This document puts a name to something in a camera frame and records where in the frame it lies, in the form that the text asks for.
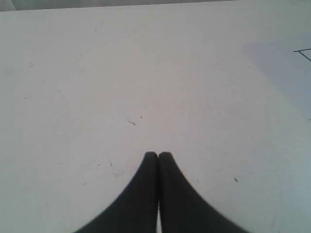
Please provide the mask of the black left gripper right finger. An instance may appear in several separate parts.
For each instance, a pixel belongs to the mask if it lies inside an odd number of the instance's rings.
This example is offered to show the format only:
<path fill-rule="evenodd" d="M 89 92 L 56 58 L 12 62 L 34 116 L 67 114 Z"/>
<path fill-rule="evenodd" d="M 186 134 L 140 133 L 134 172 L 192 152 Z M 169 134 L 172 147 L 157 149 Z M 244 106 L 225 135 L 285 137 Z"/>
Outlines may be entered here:
<path fill-rule="evenodd" d="M 210 206 L 184 177 L 170 152 L 158 157 L 159 211 L 163 233 L 244 233 Z"/>

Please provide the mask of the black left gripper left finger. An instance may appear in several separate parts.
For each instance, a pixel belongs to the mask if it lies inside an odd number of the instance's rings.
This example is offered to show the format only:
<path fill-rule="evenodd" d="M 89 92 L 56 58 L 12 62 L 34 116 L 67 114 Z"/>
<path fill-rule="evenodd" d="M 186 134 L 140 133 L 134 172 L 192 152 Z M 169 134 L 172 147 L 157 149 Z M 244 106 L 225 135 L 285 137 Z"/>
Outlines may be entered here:
<path fill-rule="evenodd" d="M 158 213 L 158 157 L 144 154 L 135 175 L 120 195 L 78 233 L 155 233 Z"/>

